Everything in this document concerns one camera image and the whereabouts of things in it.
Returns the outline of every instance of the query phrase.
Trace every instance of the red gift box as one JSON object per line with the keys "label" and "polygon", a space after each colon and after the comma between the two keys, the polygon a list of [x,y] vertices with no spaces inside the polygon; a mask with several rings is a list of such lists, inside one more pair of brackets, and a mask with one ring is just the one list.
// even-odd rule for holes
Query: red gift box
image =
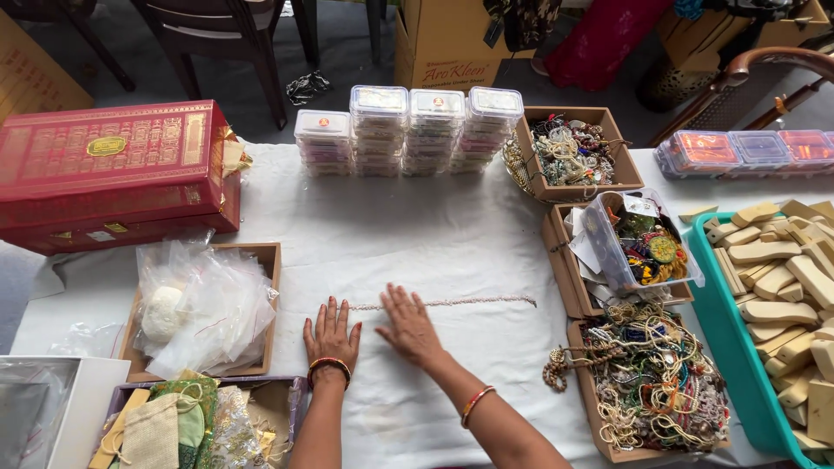
{"label": "red gift box", "polygon": [[240,227],[212,100],[24,114],[0,130],[0,240],[43,255]]}

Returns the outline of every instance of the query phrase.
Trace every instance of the woman's right hand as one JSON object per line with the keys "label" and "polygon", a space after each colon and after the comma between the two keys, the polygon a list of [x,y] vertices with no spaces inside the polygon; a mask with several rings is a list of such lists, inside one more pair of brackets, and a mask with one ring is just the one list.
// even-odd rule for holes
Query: woman's right hand
{"label": "woman's right hand", "polygon": [[381,326],[375,330],[397,353],[414,365],[425,368],[431,359],[444,352],[419,295],[412,293],[409,298],[405,288],[394,288],[389,283],[388,294],[383,292],[379,297],[391,319],[391,327]]}

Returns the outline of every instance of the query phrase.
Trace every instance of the white soap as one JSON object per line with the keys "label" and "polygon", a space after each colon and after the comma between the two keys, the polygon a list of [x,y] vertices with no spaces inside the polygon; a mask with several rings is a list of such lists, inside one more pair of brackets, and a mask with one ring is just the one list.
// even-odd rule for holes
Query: white soap
{"label": "white soap", "polygon": [[154,342],[171,341],[185,322],[185,312],[177,311],[177,303],[183,292],[169,286],[154,291],[142,315],[142,332]]}

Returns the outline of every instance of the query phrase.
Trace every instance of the table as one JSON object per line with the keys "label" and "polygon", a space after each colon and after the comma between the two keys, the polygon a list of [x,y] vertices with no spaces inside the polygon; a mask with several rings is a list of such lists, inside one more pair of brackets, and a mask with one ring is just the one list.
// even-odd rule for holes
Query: table
{"label": "table", "polygon": [[[427,301],[528,295],[537,306],[524,301],[442,306],[431,308],[430,315],[445,348],[494,385],[573,467],[613,466],[591,440],[575,377],[569,375],[568,389],[560,394],[541,380],[549,351],[567,342],[564,306],[539,232],[550,206],[524,194],[500,161],[483,176],[311,179],[300,174],[295,145],[247,144],[246,151],[255,163],[244,181],[240,232],[215,240],[282,244],[270,374],[305,374],[304,318],[314,317],[329,295],[354,305],[377,304],[387,281],[419,291]],[[797,197],[810,204],[831,198],[830,178],[671,182],[657,170],[650,149],[632,150],[632,156],[646,186],[672,214],[708,203],[729,211],[767,199]],[[132,247],[74,256],[61,270],[66,291],[29,302],[14,355],[45,353],[79,321],[104,325],[127,319],[138,282]],[[703,338],[691,306],[676,308]],[[374,333],[387,321],[384,312],[357,310],[350,322],[357,320],[364,327],[344,403],[344,467],[488,462],[439,387]],[[731,415],[732,447],[704,459],[728,466],[775,461],[750,447],[735,411]]]}

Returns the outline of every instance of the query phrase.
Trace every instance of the bangle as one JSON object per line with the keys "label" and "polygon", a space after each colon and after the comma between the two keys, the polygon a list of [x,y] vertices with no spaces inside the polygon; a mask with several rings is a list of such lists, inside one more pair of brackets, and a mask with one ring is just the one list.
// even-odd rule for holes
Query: bangle
{"label": "bangle", "polygon": [[464,415],[460,418],[460,425],[464,427],[466,430],[469,430],[469,427],[466,425],[466,423],[469,420],[469,414],[472,412],[472,409],[475,408],[475,404],[477,404],[480,401],[481,397],[484,397],[484,395],[490,391],[495,391],[495,388],[493,386],[485,387],[481,392],[475,394],[475,397],[470,399],[469,404],[466,404],[466,407],[464,407]]}
{"label": "bangle", "polygon": [[307,370],[307,382],[309,383],[310,390],[313,390],[313,371],[316,368],[322,365],[333,365],[337,368],[341,368],[342,372],[344,373],[344,378],[347,380],[344,383],[344,390],[348,390],[348,386],[350,386],[350,368],[348,368],[347,364],[344,363],[342,360],[338,358],[334,358],[332,356],[326,356],[323,358],[318,358],[313,363],[310,363],[310,368]]}

